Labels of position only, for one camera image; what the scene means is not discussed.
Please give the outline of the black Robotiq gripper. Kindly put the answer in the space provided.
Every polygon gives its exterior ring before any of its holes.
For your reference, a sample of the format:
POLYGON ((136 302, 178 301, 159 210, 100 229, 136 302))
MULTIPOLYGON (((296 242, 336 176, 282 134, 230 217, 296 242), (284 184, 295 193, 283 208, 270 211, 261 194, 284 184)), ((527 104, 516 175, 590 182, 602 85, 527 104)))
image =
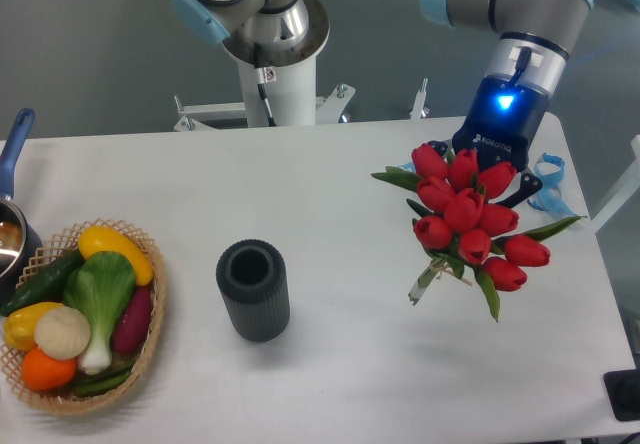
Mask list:
MULTIPOLYGON (((549 98, 526 86, 510 86, 496 77, 481 80, 462 127, 452 138, 453 150, 477 152, 479 169, 484 171, 508 162, 518 171, 528 166, 529 148, 548 108, 549 98)), ((431 140, 427 144, 441 158, 449 150, 448 141, 431 140)), ((519 187, 498 205, 513 209, 543 187, 540 178, 526 171, 519 187)))

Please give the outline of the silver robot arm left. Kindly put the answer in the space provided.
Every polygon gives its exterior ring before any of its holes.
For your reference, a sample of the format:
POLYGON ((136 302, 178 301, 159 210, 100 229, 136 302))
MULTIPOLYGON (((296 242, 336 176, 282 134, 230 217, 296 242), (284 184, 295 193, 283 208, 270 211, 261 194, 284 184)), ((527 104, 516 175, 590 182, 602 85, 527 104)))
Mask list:
POLYGON ((220 45, 237 65, 242 103, 189 106, 181 120, 229 119, 249 127, 335 124, 355 94, 340 84, 316 94, 316 58, 330 23, 319 0, 171 0, 182 22, 202 41, 220 45))

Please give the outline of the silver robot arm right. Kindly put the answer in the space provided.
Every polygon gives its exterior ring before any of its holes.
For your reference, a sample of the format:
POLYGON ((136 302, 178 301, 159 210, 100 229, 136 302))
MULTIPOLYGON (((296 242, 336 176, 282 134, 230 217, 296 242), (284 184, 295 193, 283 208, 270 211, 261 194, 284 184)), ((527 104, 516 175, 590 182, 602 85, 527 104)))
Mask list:
POLYGON ((475 150, 481 170, 508 162, 521 173, 514 207, 543 184, 528 170, 529 149, 594 0, 419 0, 430 21, 486 28, 499 37, 454 151, 475 150))

